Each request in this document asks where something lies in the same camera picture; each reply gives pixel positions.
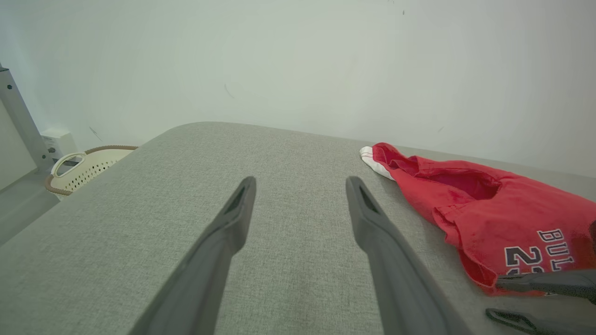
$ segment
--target metal frame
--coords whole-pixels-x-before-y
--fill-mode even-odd
[[[31,158],[35,162],[38,170],[49,169],[53,162],[49,158],[48,151],[44,141],[35,126],[35,122],[29,114],[29,110],[23,101],[21,93],[18,91],[17,84],[13,76],[5,67],[0,65],[0,100],[8,112],[14,127],[25,143]]]

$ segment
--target red jersey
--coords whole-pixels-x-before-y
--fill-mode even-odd
[[[362,159],[395,180],[412,207],[445,233],[468,276],[489,295],[499,275],[596,268],[589,226],[596,203],[488,166],[405,157],[379,143]]]

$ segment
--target laundry basket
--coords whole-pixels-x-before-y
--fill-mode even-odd
[[[62,201],[136,148],[138,147],[106,145],[89,149],[84,153],[68,154],[54,164],[52,173],[45,180],[45,188]],[[67,160],[77,156],[82,158],[81,161],[59,176],[58,168]]]

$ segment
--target wall mark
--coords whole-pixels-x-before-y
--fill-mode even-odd
[[[101,139],[101,137],[100,137],[99,135],[97,135],[97,132],[96,132],[95,130],[93,130],[93,128],[89,127],[89,129],[90,129],[90,130],[93,132],[93,134],[95,134],[95,136],[96,136],[97,138],[99,138],[99,139],[100,139],[100,141],[102,141],[102,142],[104,141],[103,139]]]
[[[228,93],[228,95],[229,95],[230,97],[232,97],[232,99],[236,99],[236,97],[235,97],[235,96],[233,96],[233,95],[232,95],[232,94],[231,94],[231,93],[228,91],[228,84],[226,84],[226,83],[225,83],[225,84],[223,85],[223,88],[224,88],[224,89],[225,89],[225,91]]]

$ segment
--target gray fabric surface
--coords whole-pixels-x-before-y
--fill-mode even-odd
[[[237,184],[257,179],[247,243],[232,260],[219,334],[380,334],[368,261],[344,191],[361,177],[476,334],[516,334],[487,307],[595,325],[569,297],[486,297],[444,234],[360,160],[370,143],[193,123],[143,145],[0,248],[1,334],[125,334]],[[431,159],[466,157],[401,148]],[[596,181],[469,159],[596,200]]]

